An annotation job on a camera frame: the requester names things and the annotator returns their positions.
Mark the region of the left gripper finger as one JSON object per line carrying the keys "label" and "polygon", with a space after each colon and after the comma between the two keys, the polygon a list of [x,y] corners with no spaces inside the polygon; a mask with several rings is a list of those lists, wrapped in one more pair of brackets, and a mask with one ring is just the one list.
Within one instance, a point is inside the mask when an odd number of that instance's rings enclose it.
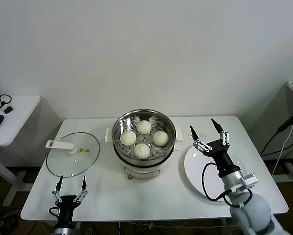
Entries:
{"label": "left gripper finger", "polygon": [[81,192],[76,196],[76,198],[73,201],[75,203],[81,203],[87,194],[88,194],[88,191],[87,191],[86,176],[84,176],[83,182],[82,182]]}
{"label": "left gripper finger", "polygon": [[52,195],[54,197],[55,203],[62,202],[61,196],[60,196],[60,190],[62,185],[63,177],[61,176],[58,183],[56,184],[55,190],[52,191]]}

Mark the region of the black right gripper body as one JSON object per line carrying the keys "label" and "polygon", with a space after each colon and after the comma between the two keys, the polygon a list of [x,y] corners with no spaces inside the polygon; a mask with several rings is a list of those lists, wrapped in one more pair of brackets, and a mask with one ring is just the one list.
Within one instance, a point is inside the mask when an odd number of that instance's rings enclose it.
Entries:
{"label": "black right gripper body", "polygon": [[207,157],[211,157],[217,167],[218,175],[229,175],[235,171],[239,171],[240,167],[235,165],[227,153],[229,145],[223,145],[222,140],[215,140],[207,143],[212,149],[206,153]]}

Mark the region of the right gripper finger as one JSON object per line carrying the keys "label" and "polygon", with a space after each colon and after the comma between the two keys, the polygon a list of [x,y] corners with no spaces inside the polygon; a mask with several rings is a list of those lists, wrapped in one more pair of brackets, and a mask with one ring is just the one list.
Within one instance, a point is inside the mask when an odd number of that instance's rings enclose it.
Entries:
{"label": "right gripper finger", "polygon": [[222,140],[222,145],[223,146],[229,146],[229,132],[225,131],[222,126],[213,118],[211,119],[216,131],[219,134],[220,139]]}
{"label": "right gripper finger", "polygon": [[212,150],[212,147],[211,147],[211,146],[209,146],[208,144],[202,142],[202,141],[199,139],[199,137],[198,137],[196,131],[194,130],[194,128],[192,127],[192,125],[190,125],[190,130],[191,130],[191,137],[192,137],[192,139],[193,139],[193,141],[194,141],[192,145],[193,145],[198,151],[200,151],[200,152],[202,152],[202,153],[207,153],[207,152],[209,152],[209,151]]}

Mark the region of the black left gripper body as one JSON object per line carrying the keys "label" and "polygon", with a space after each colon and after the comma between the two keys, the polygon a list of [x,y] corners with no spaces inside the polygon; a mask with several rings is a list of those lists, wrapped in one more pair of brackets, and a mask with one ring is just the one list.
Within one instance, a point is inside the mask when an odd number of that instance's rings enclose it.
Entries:
{"label": "black left gripper body", "polygon": [[59,222],[71,222],[73,218],[74,209],[77,208],[77,196],[65,195],[61,196],[61,202],[58,202],[56,206],[59,208],[58,221]]}

